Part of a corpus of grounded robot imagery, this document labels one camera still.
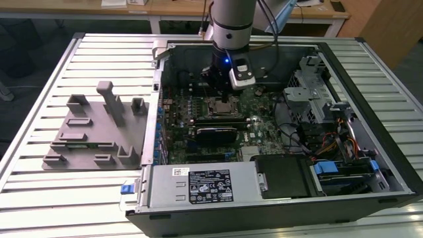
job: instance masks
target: desk leg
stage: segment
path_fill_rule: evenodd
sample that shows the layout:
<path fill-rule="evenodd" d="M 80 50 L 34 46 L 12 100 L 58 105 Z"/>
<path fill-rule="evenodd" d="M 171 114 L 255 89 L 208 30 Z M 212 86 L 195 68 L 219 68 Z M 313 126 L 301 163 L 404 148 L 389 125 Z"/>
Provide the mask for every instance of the desk leg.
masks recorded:
<path fill-rule="evenodd" d="M 325 32 L 324 37 L 336 37 L 337 33 L 343 27 L 345 19 L 340 18 L 340 19 L 333 19 L 333 22 Z"/>
<path fill-rule="evenodd" d="M 160 16 L 149 16 L 148 17 L 149 20 L 149 26 L 151 26 L 151 33 L 152 34 L 161 34 L 160 33 Z"/>

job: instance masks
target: white label sticker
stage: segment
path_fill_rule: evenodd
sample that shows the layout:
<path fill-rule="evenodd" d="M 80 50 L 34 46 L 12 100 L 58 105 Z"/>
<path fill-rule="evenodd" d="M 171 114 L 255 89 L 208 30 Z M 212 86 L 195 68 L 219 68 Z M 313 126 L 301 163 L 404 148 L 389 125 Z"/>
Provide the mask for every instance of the white label sticker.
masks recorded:
<path fill-rule="evenodd" d="M 172 176 L 188 176 L 189 168 L 173 168 Z"/>
<path fill-rule="evenodd" d="M 129 11 L 129 13 L 133 13 L 133 14 L 147 14 L 145 11 Z"/>

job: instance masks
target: motherboard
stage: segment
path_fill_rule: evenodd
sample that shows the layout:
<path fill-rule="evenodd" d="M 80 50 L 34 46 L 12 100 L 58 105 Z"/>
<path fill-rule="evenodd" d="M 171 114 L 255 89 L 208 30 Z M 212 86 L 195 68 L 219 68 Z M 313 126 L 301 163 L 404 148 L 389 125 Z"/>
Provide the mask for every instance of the motherboard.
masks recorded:
<path fill-rule="evenodd" d="M 255 86 L 224 102 L 204 88 L 200 91 L 197 95 L 192 89 L 169 89 L 163 100 L 168 164 L 239 162 L 253 155 L 283 154 L 273 117 L 279 93 Z"/>

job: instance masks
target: blue plastic latch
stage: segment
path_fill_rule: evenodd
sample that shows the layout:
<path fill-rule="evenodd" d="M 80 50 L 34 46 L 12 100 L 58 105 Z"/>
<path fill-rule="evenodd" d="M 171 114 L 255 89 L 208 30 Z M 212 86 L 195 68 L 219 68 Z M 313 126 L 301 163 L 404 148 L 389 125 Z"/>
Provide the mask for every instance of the blue plastic latch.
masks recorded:
<path fill-rule="evenodd" d="M 336 173 L 337 172 L 337 167 L 335 162 L 332 161 L 324 161 L 324 162 L 319 162 L 315 166 L 315 172 L 316 174 L 321 174 L 321 173 Z"/>
<path fill-rule="evenodd" d="M 369 165 L 371 165 L 371 168 L 372 168 L 373 171 L 379 170 L 379 165 L 377 165 L 377 162 L 375 160 L 369 161 Z"/>
<path fill-rule="evenodd" d="M 321 174 L 323 171 L 321 171 L 320 166 L 319 166 L 319 165 L 313 165 L 313 167 L 315 167 L 315 172 L 316 172 L 316 174 L 317 174 L 317 175 Z"/>
<path fill-rule="evenodd" d="M 320 165 L 320 168 L 324 173 L 336 173 L 337 172 L 337 167 L 335 162 L 332 161 L 324 161 L 317 163 Z"/>
<path fill-rule="evenodd" d="M 133 194 L 135 193 L 135 185 L 133 184 L 124 184 L 120 186 L 120 194 Z"/>

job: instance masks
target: wooden table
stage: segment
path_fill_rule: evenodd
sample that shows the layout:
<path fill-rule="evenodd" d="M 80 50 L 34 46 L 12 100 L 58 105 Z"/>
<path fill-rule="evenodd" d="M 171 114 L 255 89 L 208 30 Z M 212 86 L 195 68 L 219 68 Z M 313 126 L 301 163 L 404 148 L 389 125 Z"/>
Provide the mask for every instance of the wooden table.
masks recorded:
<path fill-rule="evenodd" d="M 148 20 L 160 34 L 163 20 L 200 21 L 203 0 L 149 0 L 145 6 L 101 9 L 101 0 L 0 0 L 2 18 Z M 328 24 L 325 37 L 336 37 L 349 14 L 335 12 L 329 0 L 313 7 L 295 8 L 288 23 Z"/>

